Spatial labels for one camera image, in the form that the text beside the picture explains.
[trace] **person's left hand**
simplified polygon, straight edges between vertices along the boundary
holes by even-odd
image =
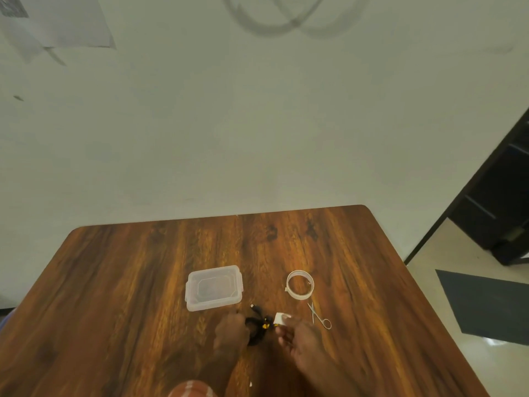
[[[246,318],[241,313],[230,312],[224,316],[215,328],[213,349],[226,353],[241,354],[250,340],[250,329],[246,327]]]

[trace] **clear plastic container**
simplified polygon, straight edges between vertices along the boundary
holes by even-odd
[[[242,300],[242,291],[242,275],[235,265],[198,270],[187,279],[187,309],[194,312],[236,304]]]

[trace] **masking tape roll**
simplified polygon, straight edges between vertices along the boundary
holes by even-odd
[[[303,276],[311,284],[311,290],[307,294],[304,294],[304,295],[296,294],[294,291],[292,291],[290,289],[290,286],[288,285],[288,282],[294,276]],[[312,276],[309,273],[307,273],[304,270],[294,270],[287,277],[287,286],[285,287],[285,291],[288,292],[290,294],[290,296],[292,298],[295,298],[296,300],[306,300],[307,298],[309,298],[312,295],[312,292],[314,291],[314,279],[312,278]]]

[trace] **tiled floor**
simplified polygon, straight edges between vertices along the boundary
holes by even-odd
[[[527,397],[529,346],[461,333],[435,269],[529,284],[529,264],[501,266],[445,220],[408,268],[491,397]]]

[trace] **wooden table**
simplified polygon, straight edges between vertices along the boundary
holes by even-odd
[[[166,396],[192,379],[227,308],[188,312],[189,273],[239,266],[239,308],[311,318],[285,291],[310,272],[325,347],[372,395],[483,396],[476,375],[365,206],[81,227],[0,334],[1,396]],[[313,395],[273,334],[228,396]]]

